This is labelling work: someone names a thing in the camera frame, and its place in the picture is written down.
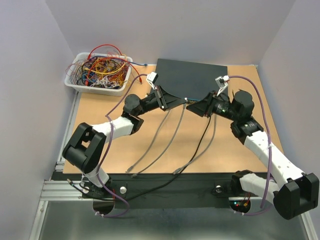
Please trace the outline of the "grey ethernet cable short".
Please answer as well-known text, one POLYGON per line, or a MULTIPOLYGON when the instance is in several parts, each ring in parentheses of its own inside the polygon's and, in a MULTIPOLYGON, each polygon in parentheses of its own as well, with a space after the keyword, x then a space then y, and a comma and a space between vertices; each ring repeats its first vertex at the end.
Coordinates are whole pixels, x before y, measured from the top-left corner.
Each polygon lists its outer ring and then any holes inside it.
MULTIPOLYGON (((184 117, 184 113, 185 113, 186 106, 187 106, 186 103, 182 105, 182 111, 181 111, 181 115, 180 115, 179 121, 178 121, 178 123, 177 123, 177 126, 176 126, 176 128, 175 128, 175 130, 174 130, 174 132, 173 132, 173 135, 172 135, 170 141, 168 142, 168 144, 166 145, 166 147, 163 149, 163 151, 162 151, 149 165, 147 165, 145 168, 143 168, 142 170, 140 170, 140 171, 138 171, 138 172, 136 172, 136 173, 131 174, 131 175, 130 175, 131 178, 135 178, 136 176, 138 176, 138 175, 142 174, 143 172, 145 172, 147 169, 149 169, 152 165, 154 165, 154 164, 166 153, 166 151, 169 149, 169 147, 171 146, 172 142, 174 141, 174 139, 175 139, 175 137, 176 137, 176 135, 177 135, 177 133, 178 133, 178 130, 179 130, 180 126, 181 126, 181 123, 182 123, 182 120, 183 120, 183 117, 184 117)), ((148 146, 148 148, 147 148, 147 150, 145 151, 145 153, 144 153, 132 166, 130 166, 130 167, 127 169, 127 171, 126 171, 127 174, 130 173, 130 172, 132 171, 132 169, 133 169, 133 168, 147 155, 147 153, 150 151, 150 149, 152 148, 154 142, 156 141, 156 138, 157 138, 157 136, 158 136, 158 134, 159 134, 159 131, 160 131, 162 125, 164 124, 165 120, 167 119, 169 113, 170 113, 170 111, 168 111, 168 113, 165 115, 165 117, 163 118, 163 120, 160 122, 160 125, 158 126, 158 128, 157 128, 157 130, 156 130, 156 132, 155 132, 155 134, 154 134, 154 136, 153 136, 153 138, 152 138, 152 140, 151 140, 151 143, 150 143, 150 145, 148 146)))

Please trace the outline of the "teal network switch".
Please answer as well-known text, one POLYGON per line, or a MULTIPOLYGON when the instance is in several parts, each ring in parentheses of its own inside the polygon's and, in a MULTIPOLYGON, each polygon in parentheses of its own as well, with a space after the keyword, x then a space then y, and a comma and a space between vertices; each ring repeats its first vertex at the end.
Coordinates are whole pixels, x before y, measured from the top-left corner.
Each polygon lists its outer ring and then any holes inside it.
POLYGON ((228 67, 159 58, 155 72, 156 86, 175 97, 199 101, 219 90, 216 78, 227 75, 228 67))

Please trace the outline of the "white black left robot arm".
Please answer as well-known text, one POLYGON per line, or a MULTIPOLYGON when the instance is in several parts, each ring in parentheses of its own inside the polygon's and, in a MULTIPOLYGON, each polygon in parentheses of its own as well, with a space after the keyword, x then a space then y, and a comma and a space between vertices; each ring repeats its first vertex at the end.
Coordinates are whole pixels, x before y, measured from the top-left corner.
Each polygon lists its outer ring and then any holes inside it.
POLYGON ((63 149, 62 156, 94 185, 94 191, 100 197, 111 193, 109 175, 101 169, 100 159, 107 145, 111 147, 112 140, 136 133, 144 120, 139 116, 155 109, 171 110, 187 103, 186 98, 176 97, 167 93, 160 86, 145 98, 136 94, 129 94, 124 99, 123 112, 120 117, 101 124, 89 125, 85 122, 79 124, 63 149))

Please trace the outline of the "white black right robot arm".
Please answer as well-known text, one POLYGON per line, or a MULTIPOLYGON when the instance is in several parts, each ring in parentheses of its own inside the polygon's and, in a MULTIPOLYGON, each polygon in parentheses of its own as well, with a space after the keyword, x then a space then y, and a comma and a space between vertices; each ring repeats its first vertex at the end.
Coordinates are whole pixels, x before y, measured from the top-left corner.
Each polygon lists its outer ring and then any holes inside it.
POLYGON ((319 202, 320 180, 314 173, 306 174, 296 167, 272 143, 253 118, 254 107, 252 95, 239 90, 231 101, 210 92, 204 99, 187 106, 187 110, 200 117, 216 114, 231 120, 233 135, 267 167, 267 178, 249 170, 234 173, 230 182, 233 194, 249 192, 259 196, 273 204, 286 220, 315 209, 319 202))

